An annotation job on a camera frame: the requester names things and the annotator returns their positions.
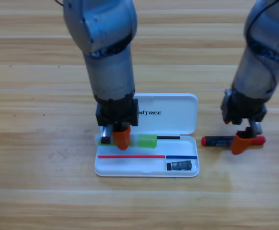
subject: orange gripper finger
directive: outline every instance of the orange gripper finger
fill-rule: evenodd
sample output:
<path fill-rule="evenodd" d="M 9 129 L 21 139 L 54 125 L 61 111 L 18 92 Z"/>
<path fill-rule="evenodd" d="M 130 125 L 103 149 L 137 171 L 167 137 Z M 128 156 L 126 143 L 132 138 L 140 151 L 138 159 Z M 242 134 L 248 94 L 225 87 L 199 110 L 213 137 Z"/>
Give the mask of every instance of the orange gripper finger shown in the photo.
<path fill-rule="evenodd" d="M 126 150 L 130 144 L 130 126 L 123 132 L 113 132 L 113 141 L 120 150 Z"/>
<path fill-rule="evenodd" d="M 231 152 L 233 155 L 239 155 L 243 153 L 251 145 L 254 138 L 241 138 L 235 135 L 231 143 Z"/>

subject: robotic arm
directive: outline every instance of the robotic arm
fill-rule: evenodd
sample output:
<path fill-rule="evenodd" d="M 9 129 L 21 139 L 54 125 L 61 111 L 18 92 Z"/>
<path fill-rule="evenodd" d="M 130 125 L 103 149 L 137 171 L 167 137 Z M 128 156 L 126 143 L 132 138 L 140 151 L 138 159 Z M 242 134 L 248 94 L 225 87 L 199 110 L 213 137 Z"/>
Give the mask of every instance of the robotic arm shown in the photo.
<path fill-rule="evenodd" d="M 101 142 L 125 150 L 130 125 L 138 125 L 130 42 L 137 29 L 132 0 L 64 0 L 64 19 L 80 50 L 103 126 Z"/>
<path fill-rule="evenodd" d="M 247 18 L 244 35 L 247 46 L 221 104 L 225 123 L 240 125 L 245 118 L 250 124 L 237 132 L 233 154 L 242 153 L 252 138 L 262 133 L 265 103 L 279 83 L 279 0 L 258 0 Z"/>

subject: red pen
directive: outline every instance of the red pen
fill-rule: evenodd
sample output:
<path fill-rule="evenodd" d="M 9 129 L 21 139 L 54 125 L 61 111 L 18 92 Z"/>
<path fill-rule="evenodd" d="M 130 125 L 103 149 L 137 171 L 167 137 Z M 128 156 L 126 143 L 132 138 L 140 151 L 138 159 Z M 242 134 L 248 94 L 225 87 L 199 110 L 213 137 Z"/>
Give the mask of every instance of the red pen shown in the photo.
<path fill-rule="evenodd" d="M 203 146 L 231 146 L 235 136 L 206 136 L 201 139 Z M 266 142 L 264 136 L 255 137 L 251 145 L 263 145 Z"/>

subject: wood grain surface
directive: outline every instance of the wood grain surface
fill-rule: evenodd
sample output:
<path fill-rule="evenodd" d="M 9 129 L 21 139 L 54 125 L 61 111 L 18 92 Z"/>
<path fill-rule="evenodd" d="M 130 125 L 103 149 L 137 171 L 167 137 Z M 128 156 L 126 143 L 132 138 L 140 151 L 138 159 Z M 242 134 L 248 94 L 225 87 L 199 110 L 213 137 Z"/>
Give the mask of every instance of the wood grain surface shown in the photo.
<path fill-rule="evenodd" d="M 200 174 L 102 178 L 82 55 L 52 0 L 0 0 L 0 230 L 279 230 L 279 87 L 267 143 L 233 156 L 219 109 L 244 49 L 254 0 L 135 0 L 137 92 L 199 99 Z"/>

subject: unitree logo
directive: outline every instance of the unitree logo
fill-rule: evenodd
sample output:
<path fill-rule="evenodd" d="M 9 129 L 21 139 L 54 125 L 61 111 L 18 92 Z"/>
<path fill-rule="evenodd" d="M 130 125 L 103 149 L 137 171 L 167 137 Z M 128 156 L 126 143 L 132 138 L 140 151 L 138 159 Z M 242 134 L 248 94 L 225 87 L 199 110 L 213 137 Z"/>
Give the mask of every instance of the unitree logo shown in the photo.
<path fill-rule="evenodd" d="M 140 111 L 139 114 L 143 114 L 143 115 L 161 115 L 162 112 L 161 111 Z"/>

